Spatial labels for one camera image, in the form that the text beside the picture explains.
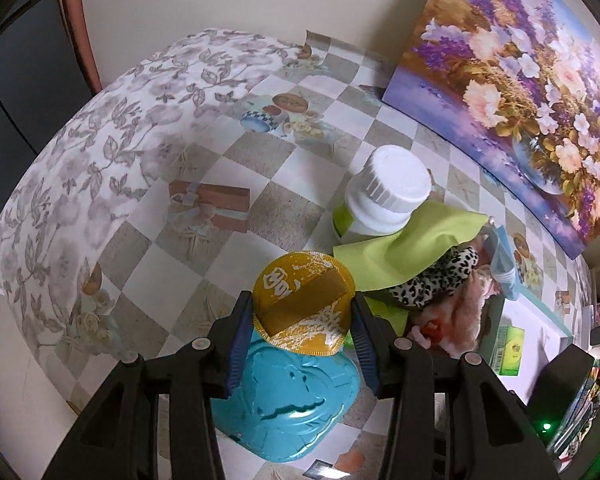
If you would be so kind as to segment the lime green cloth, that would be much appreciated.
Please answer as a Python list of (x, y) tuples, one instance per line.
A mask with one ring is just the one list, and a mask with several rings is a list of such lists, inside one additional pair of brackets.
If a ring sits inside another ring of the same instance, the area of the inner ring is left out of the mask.
[(401, 231), (336, 246), (334, 256), (361, 292), (388, 289), (428, 269), (450, 248), (473, 240), (488, 220), (480, 212), (427, 200)]

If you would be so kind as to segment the red pink pipe cleaner doll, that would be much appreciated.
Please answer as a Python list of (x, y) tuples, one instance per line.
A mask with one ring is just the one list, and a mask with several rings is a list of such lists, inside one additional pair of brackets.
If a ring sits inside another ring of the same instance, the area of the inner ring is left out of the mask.
[(442, 333), (436, 323), (431, 324), (427, 322), (424, 325), (414, 324), (408, 332), (407, 337), (422, 348), (430, 350), (440, 344)]

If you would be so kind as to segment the leopard print scrunchie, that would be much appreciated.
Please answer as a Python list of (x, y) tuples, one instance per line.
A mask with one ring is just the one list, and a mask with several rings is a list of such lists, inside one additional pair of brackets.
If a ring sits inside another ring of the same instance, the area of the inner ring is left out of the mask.
[(389, 288), (392, 298), (407, 309), (422, 309), (442, 296), (452, 296), (479, 261), (475, 248), (450, 248), (429, 268), (403, 284)]

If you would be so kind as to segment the pink white fuzzy towel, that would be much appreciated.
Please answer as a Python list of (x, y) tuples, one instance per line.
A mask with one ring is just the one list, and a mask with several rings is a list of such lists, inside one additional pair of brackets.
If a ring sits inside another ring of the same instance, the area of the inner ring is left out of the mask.
[(452, 296), (430, 304), (416, 315), (412, 326), (436, 323), (442, 339), (437, 347), (431, 349), (441, 349), (451, 358), (458, 359), (464, 353), (477, 349), (482, 308), (486, 300), (500, 291), (500, 286), (493, 278), (472, 272)]

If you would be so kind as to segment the green tissue pack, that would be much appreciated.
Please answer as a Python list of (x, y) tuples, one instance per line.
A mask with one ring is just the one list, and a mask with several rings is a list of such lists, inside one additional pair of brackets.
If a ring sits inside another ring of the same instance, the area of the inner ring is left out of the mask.
[(496, 332), (491, 368), (500, 376), (517, 376), (524, 353), (524, 330), (503, 325)]

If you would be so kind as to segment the teal plastic toy container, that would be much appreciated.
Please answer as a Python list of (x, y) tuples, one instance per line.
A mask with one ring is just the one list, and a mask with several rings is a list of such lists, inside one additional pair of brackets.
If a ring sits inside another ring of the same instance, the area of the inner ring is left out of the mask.
[(211, 401), (215, 428), (269, 462), (300, 460), (347, 413), (360, 382), (342, 352), (305, 356), (254, 333), (239, 385), (228, 399)]

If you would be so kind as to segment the white pill bottle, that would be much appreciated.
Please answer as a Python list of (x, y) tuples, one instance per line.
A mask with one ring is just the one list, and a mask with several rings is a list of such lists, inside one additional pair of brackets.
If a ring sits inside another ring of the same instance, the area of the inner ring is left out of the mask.
[(411, 151), (380, 146), (348, 182), (332, 212), (332, 227), (343, 243), (394, 234), (407, 225), (431, 188), (428, 169)]

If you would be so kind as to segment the patterned tablecloth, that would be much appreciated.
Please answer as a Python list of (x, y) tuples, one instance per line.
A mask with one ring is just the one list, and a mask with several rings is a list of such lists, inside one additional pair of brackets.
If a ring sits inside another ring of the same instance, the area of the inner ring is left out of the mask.
[(588, 267), (450, 141), (381, 101), (375, 53), (208, 29), (141, 62), (42, 149), (0, 214), (0, 292), (82, 412), (116, 363), (202, 337), (272, 259), (329, 252), (332, 210), (374, 148), (430, 171), (432, 198), (491, 216), (526, 289), (588, 345)]

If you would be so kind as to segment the teal shallow tray box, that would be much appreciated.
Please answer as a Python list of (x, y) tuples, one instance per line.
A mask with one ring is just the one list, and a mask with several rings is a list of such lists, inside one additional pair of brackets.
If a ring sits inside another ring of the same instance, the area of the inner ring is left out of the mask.
[(509, 325), (524, 331), (524, 344), (518, 375), (500, 376), (500, 381), (527, 403), (540, 371), (573, 343), (573, 334), (552, 310), (524, 287), (515, 301), (502, 295), (492, 296), (483, 307), (478, 345), (478, 353), (487, 363), (491, 362), (495, 350), (498, 329)]

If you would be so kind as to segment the laptop on side desk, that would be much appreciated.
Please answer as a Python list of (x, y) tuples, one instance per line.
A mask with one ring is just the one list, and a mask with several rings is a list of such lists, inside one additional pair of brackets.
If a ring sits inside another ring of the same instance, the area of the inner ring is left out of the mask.
[(529, 422), (552, 460), (577, 452), (600, 414), (600, 367), (570, 344), (540, 371), (527, 403)]

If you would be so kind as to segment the flower painting canvas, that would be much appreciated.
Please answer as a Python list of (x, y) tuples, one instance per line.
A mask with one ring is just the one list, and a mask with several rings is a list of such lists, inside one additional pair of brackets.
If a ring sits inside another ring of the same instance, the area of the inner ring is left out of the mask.
[(570, 258), (600, 236), (590, 0), (427, 0), (384, 100), (490, 171)]

